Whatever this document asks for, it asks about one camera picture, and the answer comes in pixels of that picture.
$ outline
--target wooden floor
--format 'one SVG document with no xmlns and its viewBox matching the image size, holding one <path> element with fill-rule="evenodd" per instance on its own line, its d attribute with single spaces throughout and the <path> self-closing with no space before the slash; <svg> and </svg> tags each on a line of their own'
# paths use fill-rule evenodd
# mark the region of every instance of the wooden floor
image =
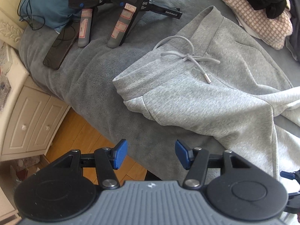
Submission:
<svg viewBox="0 0 300 225">
<path fill-rule="evenodd" d="M 114 145 L 71 108 L 59 127 L 46 157 L 52 162 L 72 149 L 80 149 L 81 153 L 85 154 L 93 153 L 102 147 Z M 125 158 L 121 168 L 115 170 L 121 184 L 125 180 L 144 180 L 146 172 L 144 167 L 129 156 Z M 97 184 L 95 168 L 84 168 L 83 175 Z"/>
</svg>

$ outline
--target gray sweatpants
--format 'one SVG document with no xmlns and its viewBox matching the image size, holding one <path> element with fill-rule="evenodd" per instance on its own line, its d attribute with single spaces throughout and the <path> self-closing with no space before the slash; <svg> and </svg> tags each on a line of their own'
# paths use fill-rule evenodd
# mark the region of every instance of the gray sweatpants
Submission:
<svg viewBox="0 0 300 225">
<path fill-rule="evenodd" d="M 161 125 L 176 125 L 214 136 L 279 179 L 279 171 L 300 168 L 300 139 L 275 126 L 279 114 L 300 126 L 300 87 L 292 84 L 269 54 L 213 6 L 178 32 L 194 54 L 220 61 L 200 61 L 212 83 L 186 54 L 185 40 L 173 39 L 136 61 L 113 83 L 130 111 Z M 289 192 L 296 182 L 281 180 Z"/>
</svg>

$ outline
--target black circular pad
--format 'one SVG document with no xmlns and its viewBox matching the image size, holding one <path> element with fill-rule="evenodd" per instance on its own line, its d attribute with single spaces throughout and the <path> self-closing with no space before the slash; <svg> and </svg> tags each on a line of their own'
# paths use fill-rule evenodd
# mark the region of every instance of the black circular pad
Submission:
<svg viewBox="0 0 300 225">
<path fill-rule="evenodd" d="M 267 189 L 260 183 L 242 181 L 232 186 L 232 193 L 245 201 L 257 201 L 267 195 Z"/>
<path fill-rule="evenodd" d="M 248 222 L 279 216 L 288 199 L 284 186 L 257 168 L 225 172 L 208 184 L 206 194 L 216 210 Z"/>
<path fill-rule="evenodd" d="M 95 198 L 95 185 L 87 178 L 67 168 L 51 168 L 21 183 L 14 199 L 22 217 L 56 222 L 84 212 Z"/>
</svg>

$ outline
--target blue clip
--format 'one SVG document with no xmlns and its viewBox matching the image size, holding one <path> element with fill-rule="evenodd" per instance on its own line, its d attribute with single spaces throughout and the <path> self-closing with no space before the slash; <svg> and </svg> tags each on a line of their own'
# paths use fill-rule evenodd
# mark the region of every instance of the blue clip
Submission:
<svg viewBox="0 0 300 225">
<path fill-rule="evenodd" d="M 175 142 L 175 153 L 185 170 L 189 170 L 194 161 L 193 150 L 179 140 Z"/>
<path fill-rule="evenodd" d="M 113 149 L 112 157 L 113 163 L 112 168 L 117 170 L 121 167 L 128 150 L 128 142 L 125 139 L 122 139 Z"/>
<path fill-rule="evenodd" d="M 290 179 L 290 180 L 296 179 L 295 174 L 292 173 L 292 172 L 281 171 L 280 176 L 283 177 L 283 178 L 286 178 L 286 179 Z"/>
</svg>

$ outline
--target bed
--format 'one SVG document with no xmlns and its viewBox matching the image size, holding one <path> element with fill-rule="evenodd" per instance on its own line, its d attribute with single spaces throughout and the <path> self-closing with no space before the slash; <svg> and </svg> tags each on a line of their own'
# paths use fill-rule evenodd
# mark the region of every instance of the bed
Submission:
<svg viewBox="0 0 300 225">
<path fill-rule="evenodd" d="M 75 43 L 59 70 L 43 65 L 43 58 L 57 37 L 47 27 L 32 32 L 18 22 L 16 8 L 19 0 L 0 0 L 0 39 L 19 50 L 26 69 L 36 84 L 45 92 L 57 96 L 83 116 L 93 127 L 117 143 L 129 141 L 128 154 L 161 179 L 183 180 L 186 171 L 181 167 L 174 152 L 176 139 L 190 147 L 202 147 L 220 154 L 222 145 L 211 136 L 202 136 L 175 126 L 161 126 L 139 113 L 127 110 L 112 80 L 133 62 L 153 49 L 155 44 L 175 35 L 197 14 L 214 5 L 222 15 L 237 23 L 229 7 L 221 0 L 155 0 L 179 7 L 183 12 L 180 20 L 147 12 L 130 32 L 125 43 L 116 49 L 106 46 L 118 20 L 120 9 L 112 4 L 99 7 L 91 43 L 84 49 Z M 293 86 L 300 86 L 300 63 L 284 47 L 275 50 L 257 40 L 285 72 Z M 300 127 L 283 116 L 275 123 L 300 138 Z M 216 170 L 209 176 L 216 175 Z"/>
</svg>

